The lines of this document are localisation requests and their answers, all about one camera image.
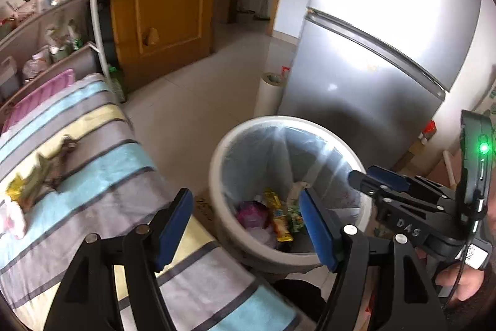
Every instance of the yellow snack package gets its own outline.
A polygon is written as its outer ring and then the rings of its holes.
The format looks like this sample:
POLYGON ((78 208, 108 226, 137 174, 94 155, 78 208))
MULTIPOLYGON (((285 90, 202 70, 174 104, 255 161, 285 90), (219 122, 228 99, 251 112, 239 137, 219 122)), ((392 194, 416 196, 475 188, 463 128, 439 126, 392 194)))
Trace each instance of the yellow snack package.
POLYGON ((279 242, 291 242, 293 241, 293 236, 288 230, 288 219, 286 214, 282 209, 281 200, 277 194, 270 188, 266 188, 263 192, 265 202, 272 213, 272 225, 274 227, 274 232, 277 236, 277 241, 279 242))
POLYGON ((11 197, 11 201, 17 201, 24 189, 25 181, 16 173, 14 179, 8 184, 5 193, 11 197))

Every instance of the blue stripe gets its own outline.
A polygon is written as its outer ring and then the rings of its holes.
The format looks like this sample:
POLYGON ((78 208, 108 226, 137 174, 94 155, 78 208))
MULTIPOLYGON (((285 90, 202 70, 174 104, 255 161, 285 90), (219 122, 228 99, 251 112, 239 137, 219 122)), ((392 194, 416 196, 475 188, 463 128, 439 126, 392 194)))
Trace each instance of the blue stripe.
POLYGON ((55 118, 60 113, 78 104, 81 100, 87 99, 95 93, 101 92, 102 90, 110 91, 109 87, 105 82, 94 82, 90 83, 83 89, 79 89, 74 93, 71 93, 67 97, 64 97, 54 105, 50 106, 46 111, 43 111, 34 120, 32 120, 28 125, 26 125, 21 131, 19 131, 12 139, 8 140, 5 145, 0 149, 0 162, 2 162, 12 151, 16 150, 19 145, 21 145, 26 139, 28 139, 32 134, 34 134, 43 125, 49 123, 53 118, 55 118))
POLYGON ((240 307, 215 324, 210 331, 282 331, 296 312, 264 286, 259 286, 240 307))
POLYGON ((0 268, 4 268, 77 207, 145 167, 155 168, 142 147, 136 143, 126 143, 67 178, 60 184, 59 192, 50 192, 29 211, 26 216, 27 233, 23 239, 14 240, 11 235, 0 239, 0 268))

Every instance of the silver refrigerator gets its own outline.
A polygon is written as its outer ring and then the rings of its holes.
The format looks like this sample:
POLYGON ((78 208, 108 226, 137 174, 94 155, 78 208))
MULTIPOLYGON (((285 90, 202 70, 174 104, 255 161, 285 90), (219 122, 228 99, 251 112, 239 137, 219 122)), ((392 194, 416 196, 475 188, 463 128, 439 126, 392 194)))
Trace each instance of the silver refrigerator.
POLYGON ((467 55, 481 0, 310 0, 278 113, 392 167, 432 118, 467 55))

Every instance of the striped bedsheet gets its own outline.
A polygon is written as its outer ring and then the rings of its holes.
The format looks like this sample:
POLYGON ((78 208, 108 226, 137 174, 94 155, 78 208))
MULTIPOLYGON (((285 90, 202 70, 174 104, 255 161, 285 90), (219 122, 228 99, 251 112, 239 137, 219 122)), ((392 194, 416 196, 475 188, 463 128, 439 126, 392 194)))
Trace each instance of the striped bedsheet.
MULTIPOLYGON (((135 140, 101 75, 52 96, 0 137, 0 191, 4 194, 17 172, 25 177, 31 171, 37 153, 57 150, 67 134, 78 146, 58 192, 44 195, 26 215, 23 239, 0 237, 0 291, 32 330, 43 329, 86 234, 125 234, 149 222, 176 194, 135 140)), ((115 275, 123 325, 135 331, 123 267, 115 266, 115 275)), ((314 328, 237 264, 193 217, 173 262, 157 277, 179 331, 314 328)))

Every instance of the green led light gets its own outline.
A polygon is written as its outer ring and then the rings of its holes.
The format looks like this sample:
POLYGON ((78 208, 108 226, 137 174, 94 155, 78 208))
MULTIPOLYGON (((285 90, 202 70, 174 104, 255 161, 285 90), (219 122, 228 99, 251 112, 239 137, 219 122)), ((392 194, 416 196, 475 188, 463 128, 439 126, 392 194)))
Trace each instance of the green led light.
POLYGON ((489 144, 485 142, 481 143, 479 145, 479 150, 483 155, 485 155, 489 151, 489 144))

